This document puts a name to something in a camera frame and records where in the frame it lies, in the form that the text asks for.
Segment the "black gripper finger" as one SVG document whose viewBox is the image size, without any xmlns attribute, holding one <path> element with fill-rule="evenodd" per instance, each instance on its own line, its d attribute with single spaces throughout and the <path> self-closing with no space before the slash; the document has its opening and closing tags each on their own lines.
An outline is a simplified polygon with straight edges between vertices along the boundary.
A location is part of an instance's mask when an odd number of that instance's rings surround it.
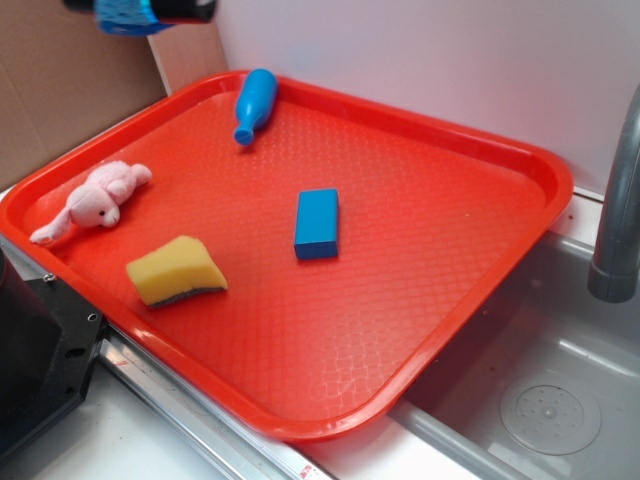
<svg viewBox="0 0 640 480">
<path fill-rule="evenodd" d="M 65 7 L 74 12 L 94 13 L 97 0 L 64 0 Z M 207 23 L 216 10 L 216 1 L 150 0 L 156 16 L 164 23 Z"/>
</svg>

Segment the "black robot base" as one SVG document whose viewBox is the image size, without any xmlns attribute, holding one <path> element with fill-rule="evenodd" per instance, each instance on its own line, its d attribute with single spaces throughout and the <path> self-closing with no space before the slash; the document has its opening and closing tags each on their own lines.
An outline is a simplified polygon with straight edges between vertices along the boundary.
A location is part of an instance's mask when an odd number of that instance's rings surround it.
<svg viewBox="0 0 640 480">
<path fill-rule="evenodd" d="M 61 279 L 23 279 L 1 256 L 1 461 L 84 402 L 105 320 Z"/>
</svg>

